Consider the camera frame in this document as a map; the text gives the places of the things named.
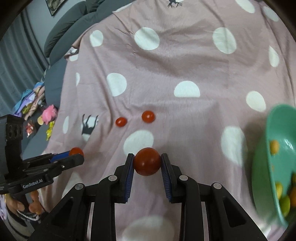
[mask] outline green bowl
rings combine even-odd
[[[271,155],[269,142],[277,140],[279,152]],[[283,195],[291,188],[291,177],[296,172],[296,109],[289,105],[275,106],[266,122],[253,158],[252,190],[259,216],[268,223],[276,222],[285,228],[292,222],[296,210],[291,208],[284,218],[277,198],[275,182],[283,185]]]

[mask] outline white polka dot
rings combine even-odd
[[[277,67],[279,65],[279,55],[271,46],[269,46],[268,58],[272,67]]]
[[[269,17],[271,20],[277,22],[279,20],[278,15],[273,11],[270,7],[264,6],[263,11],[267,17]]]
[[[99,121],[99,117],[96,119],[96,116],[91,116],[88,121],[87,121],[87,118],[88,118],[88,116],[84,116],[83,124],[86,125],[88,128],[96,126]],[[86,134],[86,133],[82,134],[82,138],[86,142],[89,140],[90,136],[91,136],[90,134]]]
[[[125,77],[119,73],[108,74],[107,83],[111,90],[112,96],[119,96],[125,91],[127,86]]]
[[[102,45],[103,39],[104,39],[104,36],[100,30],[93,31],[92,34],[89,36],[89,40],[93,47],[98,47]]]
[[[76,73],[76,86],[79,84],[80,81],[80,74]]]
[[[247,145],[244,133],[239,127],[227,126],[221,137],[223,154],[232,162],[242,166],[247,157]]]
[[[250,91],[246,96],[247,104],[256,111],[266,111],[266,104],[263,96],[257,91]]]
[[[126,155],[129,153],[137,154],[139,150],[145,147],[152,147],[154,142],[153,134],[147,130],[138,130],[126,138],[123,151]]]
[[[71,55],[71,56],[69,57],[69,60],[70,60],[71,62],[76,61],[76,60],[78,59],[78,55],[79,55],[79,54]]]
[[[131,3],[129,3],[129,4],[126,4],[125,6],[123,6],[123,7],[120,7],[120,8],[118,8],[117,10],[115,10],[114,12],[120,12],[121,10],[123,10],[123,9],[125,9],[125,8],[127,8],[128,6],[131,6],[131,4],[132,4],[132,2]]]
[[[176,97],[200,97],[200,90],[192,81],[182,81],[175,87],[174,95]]]
[[[68,132],[68,128],[69,128],[69,116],[67,116],[64,120],[64,124],[63,124],[63,133],[66,134]]]
[[[122,233],[122,241],[173,241],[172,222],[161,216],[148,216],[133,221]]]
[[[213,41],[217,49],[226,54],[233,53],[237,48],[236,40],[228,28],[217,28],[213,32]]]
[[[83,183],[81,177],[79,176],[79,174],[77,172],[73,172],[68,184],[65,187],[65,190],[63,191],[62,194],[62,198],[68,193],[68,191],[70,191],[72,189],[72,187],[74,187],[77,183]]]
[[[159,46],[159,36],[157,33],[147,27],[140,28],[134,36],[136,44],[144,50],[153,50]]]
[[[243,10],[249,13],[255,12],[255,7],[249,0],[235,0],[235,1]]]

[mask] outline pink plush toy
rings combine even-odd
[[[53,121],[56,117],[57,117],[57,109],[53,104],[48,106],[48,108],[44,110],[42,113],[42,120],[47,125],[49,122]]]

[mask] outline sofa cushion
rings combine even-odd
[[[47,105],[59,108],[67,61],[61,58],[47,70],[44,78],[45,99]]]
[[[56,23],[44,44],[44,54],[48,58],[58,40],[82,16],[87,13],[85,1],[75,4]]]
[[[105,0],[86,0],[85,5],[87,12],[95,12],[98,6]]]
[[[70,29],[57,41],[49,55],[50,64],[53,65],[61,59],[67,51],[71,48],[72,44],[79,38],[81,34],[93,24],[96,23],[96,13],[92,12],[84,15],[78,19]]]

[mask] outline snack package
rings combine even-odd
[[[34,125],[33,121],[30,120],[27,123],[27,125],[25,126],[25,131],[27,133],[27,137],[29,137],[30,135],[36,133],[36,128],[35,128],[35,125]]]
[[[51,121],[49,123],[49,127],[48,127],[48,130],[46,131],[46,140],[48,141],[52,135],[52,129],[54,127],[54,121]]]

